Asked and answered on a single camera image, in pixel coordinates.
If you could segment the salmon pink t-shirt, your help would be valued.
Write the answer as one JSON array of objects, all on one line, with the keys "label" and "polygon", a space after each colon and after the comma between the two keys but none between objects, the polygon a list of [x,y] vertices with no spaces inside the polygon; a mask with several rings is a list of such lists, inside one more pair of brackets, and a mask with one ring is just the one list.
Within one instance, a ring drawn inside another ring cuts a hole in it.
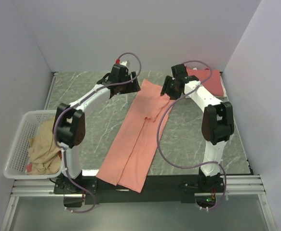
[{"label": "salmon pink t-shirt", "polygon": [[157,150],[157,129],[168,120],[169,96],[160,95],[162,87],[143,80],[141,90],[118,131],[97,178],[140,193]]}]

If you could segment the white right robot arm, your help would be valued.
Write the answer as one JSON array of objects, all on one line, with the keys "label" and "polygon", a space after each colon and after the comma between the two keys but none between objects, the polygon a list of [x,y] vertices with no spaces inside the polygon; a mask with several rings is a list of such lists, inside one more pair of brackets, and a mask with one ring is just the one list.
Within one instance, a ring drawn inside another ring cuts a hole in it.
[{"label": "white right robot arm", "polygon": [[203,112],[201,132],[206,145],[197,182],[201,191],[208,192],[220,179],[224,147],[234,133],[233,107],[213,96],[196,76],[190,76],[184,64],[174,65],[171,70],[172,76],[166,76],[161,96],[167,94],[175,102],[188,97]]}]

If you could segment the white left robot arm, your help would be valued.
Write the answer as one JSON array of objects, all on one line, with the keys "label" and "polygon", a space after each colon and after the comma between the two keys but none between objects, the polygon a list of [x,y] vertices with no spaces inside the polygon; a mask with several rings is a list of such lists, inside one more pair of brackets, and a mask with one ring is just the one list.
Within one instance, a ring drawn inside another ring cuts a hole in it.
[{"label": "white left robot arm", "polygon": [[118,94],[134,93],[141,90],[136,72],[129,72],[129,61],[119,61],[113,65],[111,71],[97,81],[95,86],[82,97],[69,104],[58,105],[55,115],[53,133],[54,140],[61,148],[61,171],[65,177],[65,187],[71,193],[78,193],[82,189],[80,147],[85,137],[85,117],[101,104]]}]

